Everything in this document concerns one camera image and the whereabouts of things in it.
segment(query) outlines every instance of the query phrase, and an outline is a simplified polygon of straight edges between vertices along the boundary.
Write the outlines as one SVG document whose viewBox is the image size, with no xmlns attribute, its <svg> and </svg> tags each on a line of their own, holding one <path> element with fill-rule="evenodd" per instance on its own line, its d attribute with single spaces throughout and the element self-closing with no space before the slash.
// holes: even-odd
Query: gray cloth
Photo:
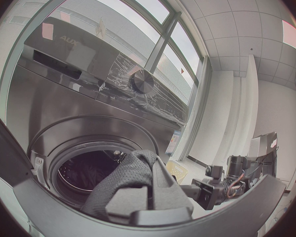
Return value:
<svg viewBox="0 0 296 237">
<path fill-rule="evenodd" d="M 136 150 L 128 154 L 109 176 L 95 186 L 81 211 L 108 220 L 105 206 L 118 189 L 144 185 L 152 187 L 152 166 L 156 159 L 156 153 L 150 150 Z"/>
</svg>

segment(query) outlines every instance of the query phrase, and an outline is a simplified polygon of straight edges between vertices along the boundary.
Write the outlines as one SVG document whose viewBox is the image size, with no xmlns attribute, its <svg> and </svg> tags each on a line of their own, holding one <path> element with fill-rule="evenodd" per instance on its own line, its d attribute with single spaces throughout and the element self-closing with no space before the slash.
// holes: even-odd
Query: white wall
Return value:
<svg viewBox="0 0 296 237">
<path fill-rule="evenodd" d="M 277 174 L 288 185 L 296 169 L 296 91 L 258 81 L 259 106 L 254 137 L 277 132 Z"/>
</svg>

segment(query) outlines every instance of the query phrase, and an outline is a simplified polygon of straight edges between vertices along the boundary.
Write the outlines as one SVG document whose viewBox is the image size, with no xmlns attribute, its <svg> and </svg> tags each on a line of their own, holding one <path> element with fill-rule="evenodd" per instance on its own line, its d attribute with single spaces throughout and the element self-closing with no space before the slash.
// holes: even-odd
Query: sticker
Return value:
<svg viewBox="0 0 296 237">
<path fill-rule="evenodd" d="M 180 131 L 174 131 L 171 141 L 167 147 L 166 154 L 171 154 L 173 152 L 177 142 L 179 141 L 180 135 L 181 135 Z"/>
<path fill-rule="evenodd" d="M 271 143 L 271 148 L 274 148 L 276 144 L 277 144 L 277 139 L 273 140 L 273 142 Z"/>
<path fill-rule="evenodd" d="M 42 37 L 45 39 L 53 40 L 54 25 L 43 23 Z"/>
</svg>

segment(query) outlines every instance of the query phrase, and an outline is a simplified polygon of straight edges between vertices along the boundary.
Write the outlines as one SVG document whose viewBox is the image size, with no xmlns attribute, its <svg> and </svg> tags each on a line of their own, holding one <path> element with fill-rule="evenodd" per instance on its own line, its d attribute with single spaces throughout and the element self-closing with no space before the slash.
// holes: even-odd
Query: front-load washing machine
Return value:
<svg viewBox="0 0 296 237">
<path fill-rule="evenodd" d="M 6 122 L 40 183 L 79 207 L 127 153 L 149 149 L 166 163 L 187 114 L 184 102 L 129 57 L 48 17 L 24 42 Z"/>
</svg>

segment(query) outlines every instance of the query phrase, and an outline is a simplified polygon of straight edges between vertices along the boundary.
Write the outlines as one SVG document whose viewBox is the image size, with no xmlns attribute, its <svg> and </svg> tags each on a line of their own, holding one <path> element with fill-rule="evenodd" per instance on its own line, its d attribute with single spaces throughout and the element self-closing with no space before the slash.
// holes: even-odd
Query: cable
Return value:
<svg viewBox="0 0 296 237">
<path fill-rule="evenodd" d="M 252 171 L 250 174 L 248 174 L 247 176 L 252 175 L 254 172 L 256 172 L 258 170 L 258 168 L 261 166 L 261 163 L 256 167 L 256 169 L 254 171 Z"/>
<path fill-rule="evenodd" d="M 227 198 L 233 198 L 233 197 L 236 195 L 236 191 L 232 194 L 232 196 L 229 196 L 229 192 L 230 192 L 231 188 L 232 188 L 236 183 L 238 183 L 238 182 L 241 180 L 241 178 L 243 178 L 244 175 L 245 175 L 245 172 L 242 172 L 242 174 L 241 174 L 236 180 L 234 180 L 234 181 L 231 183 L 231 185 L 229 186 L 229 188 L 228 188 L 228 190 L 227 190 L 227 193 L 226 193 L 226 197 L 227 197 Z"/>
<path fill-rule="evenodd" d="M 274 161 L 272 161 L 272 162 L 258 162 L 258 161 L 253 161 L 253 162 L 255 162 L 255 163 L 260 163 L 260 164 L 262 164 L 262 165 L 272 165 L 273 163 L 275 163 L 275 160 L 277 159 L 277 155 L 275 156 L 275 158 L 274 158 Z"/>
</svg>

